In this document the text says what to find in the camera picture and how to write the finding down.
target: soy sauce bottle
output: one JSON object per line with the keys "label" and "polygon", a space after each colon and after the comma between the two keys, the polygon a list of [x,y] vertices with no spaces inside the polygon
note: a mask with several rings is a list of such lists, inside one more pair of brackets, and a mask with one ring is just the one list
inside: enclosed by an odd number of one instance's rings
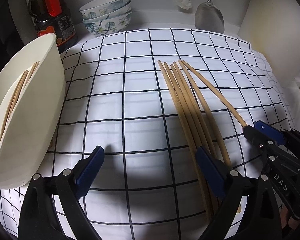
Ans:
{"label": "soy sauce bottle", "polygon": [[29,0],[28,10],[34,18],[38,36],[55,33],[59,53],[78,41],[65,0]]}

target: brush bristles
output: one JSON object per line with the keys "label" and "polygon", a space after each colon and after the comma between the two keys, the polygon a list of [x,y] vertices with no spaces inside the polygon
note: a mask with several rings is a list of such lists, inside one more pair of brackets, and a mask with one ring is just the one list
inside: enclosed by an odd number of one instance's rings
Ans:
{"label": "brush bristles", "polygon": [[192,8],[191,0],[173,0],[180,8],[189,10]]}

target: metal screw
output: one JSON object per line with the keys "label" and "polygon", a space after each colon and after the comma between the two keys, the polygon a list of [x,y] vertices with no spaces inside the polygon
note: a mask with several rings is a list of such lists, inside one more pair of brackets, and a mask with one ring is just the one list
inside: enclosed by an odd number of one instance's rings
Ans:
{"label": "metal screw", "polygon": [[39,179],[40,178],[40,174],[39,173],[36,173],[36,174],[34,174],[33,176],[32,176],[32,179],[33,180],[37,180],[37,179]]}
{"label": "metal screw", "polygon": [[65,169],[65,170],[62,172],[62,174],[63,174],[64,176],[70,175],[70,174],[71,174],[71,169]]}
{"label": "metal screw", "polygon": [[232,176],[234,176],[234,177],[236,177],[236,176],[239,175],[239,173],[238,173],[237,171],[235,171],[235,170],[231,170],[231,171],[230,171],[230,174],[231,174]]}
{"label": "metal screw", "polygon": [[261,175],[261,179],[264,180],[264,181],[266,181],[266,180],[268,180],[268,176],[265,175],[265,174],[262,174],[262,175]]}

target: white grid cloth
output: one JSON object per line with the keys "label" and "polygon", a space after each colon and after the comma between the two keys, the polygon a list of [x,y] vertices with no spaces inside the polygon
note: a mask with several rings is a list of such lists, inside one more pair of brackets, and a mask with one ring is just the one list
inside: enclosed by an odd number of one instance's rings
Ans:
{"label": "white grid cloth", "polygon": [[[276,128],[294,127],[264,56],[233,37],[191,29],[136,30],[78,44],[61,58],[65,102],[53,147],[38,172],[58,175],[87,158],[97,145],[105,149],[104,164],[80,199],[104,240],[195,240],[207,226],[187,142],[158,60],[188,62],[249,125],[262,120]],[[258,151],[219,99],[194,79],[213,112],[233,168],[243,176],[258,177]],[[26,188],[0,190],[0,221],[15,235]],[[58,196],[54,200],[65,233],[75,238]],[[242,209],[246,201],[242,198]],[[236,215],[228,236],[236,232],[242,214]]]}

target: chopstick in bowl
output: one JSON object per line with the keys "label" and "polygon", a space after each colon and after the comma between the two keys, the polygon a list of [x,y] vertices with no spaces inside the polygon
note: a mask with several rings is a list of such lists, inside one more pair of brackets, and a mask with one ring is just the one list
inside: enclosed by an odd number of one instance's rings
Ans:
{"label": "chopstick in bowl", "polygon": [[27,83],[29,82],[30,78],[32,77],[32,74],[34,73],[34,71],[37,69],[37,66],[39,65],[40,61],[37,61],[35,63],[33,63],[28,75],[27,75],[27,78],[26,78],[26,81],[22,87],[22,90],[25,88],[25,86],[27,85]]}
{"label": "chopstick in bowl", "polygon": [[3,122],[2,122],[1,133],[0,133],[0,141],[1,141],[4,129],[6,128],[7,121],[9,120],[9,118],[11,116],[11,113],[12,113],[12,111],[13,111],[13,109],[14,109],[17,101],[18,101],[18,98],[19,98],[22,86],[23,86],[23,84],[26,80],[27,74],[28,74],[28,70],[25,70],[23,72],[21,78],[19,79],[18,84],[17,84],[17,86],[16,86],[15,90],[13,91],[13,94],[10,98],[10,101],[9,101],[9,104],[8,104],[8,107],[7,107],[7,110],[6,110],[6,114],[5,114]]}

